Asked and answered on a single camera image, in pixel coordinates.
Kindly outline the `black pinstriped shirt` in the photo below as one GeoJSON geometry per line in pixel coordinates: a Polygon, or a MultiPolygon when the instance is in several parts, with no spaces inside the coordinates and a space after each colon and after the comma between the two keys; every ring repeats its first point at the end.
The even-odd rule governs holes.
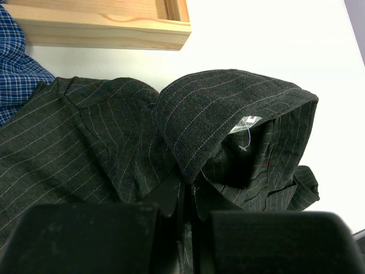
{"type": "Polygon", "coordinates": [[[236,69],[162,91],[132,78],[39,83],[1,128],[1,248],[33,206],[138,202],[175,167],[245,211],[303,211],[319,200],[299,163],[317,104],[296,84],[236,69]]]}

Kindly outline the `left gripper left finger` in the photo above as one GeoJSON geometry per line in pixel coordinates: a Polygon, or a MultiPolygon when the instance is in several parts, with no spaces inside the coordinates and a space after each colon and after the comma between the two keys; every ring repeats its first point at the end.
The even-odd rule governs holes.
{"type": "Polygon", "coordinates": [[[2,273],[177,273],[183,184],[134,204],[39,205],[1,252],[2,273]]]}

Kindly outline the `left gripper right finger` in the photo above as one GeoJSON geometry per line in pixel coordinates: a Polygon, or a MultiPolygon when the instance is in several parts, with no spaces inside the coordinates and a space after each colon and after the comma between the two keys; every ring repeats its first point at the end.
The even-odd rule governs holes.
{"type": "Polygon", "coordinates": [[[196,273],[363,273],[360,250],[329,212],[246,212],[212,186],[192,192],[196,273]]]}

